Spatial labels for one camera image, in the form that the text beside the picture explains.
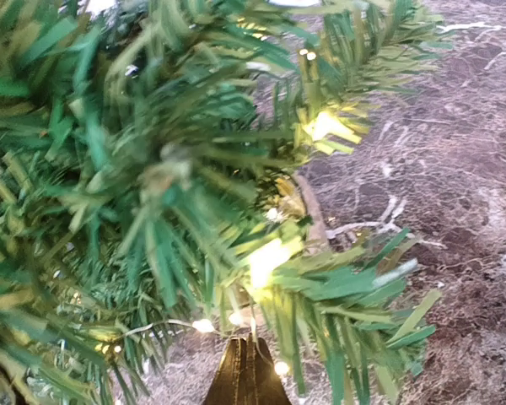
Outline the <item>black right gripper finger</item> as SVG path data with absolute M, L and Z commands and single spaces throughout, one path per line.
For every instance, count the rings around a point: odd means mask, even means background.
M 290 405 L 266 340 L 229 340 L 204 405 Z

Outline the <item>small green christmas tree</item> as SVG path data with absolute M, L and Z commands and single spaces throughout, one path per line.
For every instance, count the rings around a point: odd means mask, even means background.
M 306 392 L 395 402 L 434 327 L 407 229 L 311 254 L 293 174 L 440 45 L 417 1 L 0 1 L 0 404 L 128 404 L 179 327 L 275 332 Z

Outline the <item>beige tree pot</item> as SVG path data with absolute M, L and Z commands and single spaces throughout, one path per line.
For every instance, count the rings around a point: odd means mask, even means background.
M 326 225 L 314 191 L 304 176 L 296 173 L 292 177 L 298 186 L 307 214 L 312 219 L 312 225 L 309 227 L 307 236 L 309 252 L 316 254 L 321 251 L 329 251 L 331 248 L 326 235 Z

